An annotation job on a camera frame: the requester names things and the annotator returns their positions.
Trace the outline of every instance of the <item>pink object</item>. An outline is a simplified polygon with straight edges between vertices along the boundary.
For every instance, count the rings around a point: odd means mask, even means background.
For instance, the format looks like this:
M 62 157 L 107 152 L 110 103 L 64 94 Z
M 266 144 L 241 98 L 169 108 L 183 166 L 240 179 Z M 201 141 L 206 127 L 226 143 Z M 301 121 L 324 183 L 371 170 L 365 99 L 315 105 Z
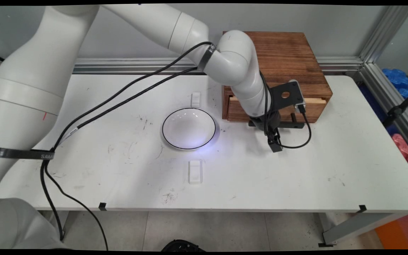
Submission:
M 396 146 L 408 162 L 408 145 L 404 138 L 400 134 L 394 134 L 391 138 L 395 141 Z

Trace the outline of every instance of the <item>bowl rim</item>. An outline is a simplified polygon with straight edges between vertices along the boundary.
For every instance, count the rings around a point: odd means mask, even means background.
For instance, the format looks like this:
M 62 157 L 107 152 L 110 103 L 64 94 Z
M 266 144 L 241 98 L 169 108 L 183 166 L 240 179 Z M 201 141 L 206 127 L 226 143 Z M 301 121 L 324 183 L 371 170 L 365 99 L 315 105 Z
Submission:
M 199 111 L 201 111 L 201 112 L 203 112 L 203 113 L 209 115 L 210 119 L 212 119 L 212 122 L 214 123 L 214 134 L 212 135 L 212 137 L 211 137 L 205 144 L 203 144 L 203 145 L 201 145 L 201 146 L 198 146 L 198 147 L 195 147 L 195 148 L 181 148 L 181 147 L 177 147 L 176 145 L 170 143 L 170 141 L 168 141 L 168 139 L 165 137 L 164 127 L 165 127 L 165 122 L 166 122 L 166 120 L 167 120 L 173 113 L 176 113 L 176 112 L 178 112 L 178 111 L 185 110 L 185 109 L 199 110 Z M 201 110 L 201 109 L 198 109 L 198 108 L 187 107 L 187 108 L 182 108 L 182 109 L 173 111 L 170 115 L 168 115 L 168 116 L 165 118 L 165 120 L 163 121 L 161 133 L 162 133 L 163 137 L 165 138 L 165 140 L 166 140 L 171 146 L 173 146 L 173 147 L 175 147 L 175 148 L 178 148 L 178 149 L 181 149 L 181 150 L 194 150 L 194 149 L 197 149 L 197 148 L 199 148 L 199 147 L 203 147 L 204 145 L 208 144 L 208 143 L 212 140 L 212 138 L 215 136 L 215 132 L 216 132 L 216 131 L 217 131 L 217 126 L 216 126 L 216 124 L 215 124 L 215 120 L 214 120 L 214 118 L 212 118 L 212 116 L 210 116 L 210 114 L 208 114 L 206 111 Z

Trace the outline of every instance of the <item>orange object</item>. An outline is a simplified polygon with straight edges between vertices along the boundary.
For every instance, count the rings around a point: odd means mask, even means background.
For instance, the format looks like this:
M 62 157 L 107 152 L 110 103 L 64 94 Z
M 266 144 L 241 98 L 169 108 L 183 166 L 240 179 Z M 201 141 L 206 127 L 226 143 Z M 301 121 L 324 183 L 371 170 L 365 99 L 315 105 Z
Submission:
M 384 249 L 408 250 L 408 215 L 375 229 Z

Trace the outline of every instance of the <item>white bowl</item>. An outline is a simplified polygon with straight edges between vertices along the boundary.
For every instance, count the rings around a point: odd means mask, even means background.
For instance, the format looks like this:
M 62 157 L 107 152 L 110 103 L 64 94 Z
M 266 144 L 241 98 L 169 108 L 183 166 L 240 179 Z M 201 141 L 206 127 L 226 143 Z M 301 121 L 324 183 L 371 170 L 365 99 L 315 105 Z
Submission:
M 185 108 L 165 119 L 163 137 L 172 146 L 194 150 L 208 143 L 215 134 L 215 121 L 203 110 Z

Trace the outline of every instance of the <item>white wall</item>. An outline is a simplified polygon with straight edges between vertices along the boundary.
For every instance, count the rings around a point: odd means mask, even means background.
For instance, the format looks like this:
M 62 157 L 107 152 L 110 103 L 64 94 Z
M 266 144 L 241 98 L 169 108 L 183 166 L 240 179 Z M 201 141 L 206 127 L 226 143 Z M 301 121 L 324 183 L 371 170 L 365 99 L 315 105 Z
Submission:
M 377 60 L 380 68 L 397 68 L 408 74 L 408 17 Z
M 304 32 L 318 57 L 358 56 L 385 6 L 280 4 L 171 4 L 209 26 L 217 43 L 222 31 Z M 39 26 L 44 7 L 0 6 L 0 55 L 7 57 Z M 172 52 L 154 44 L 110 11 L 100 8 L 80 58 L 157 58 Z

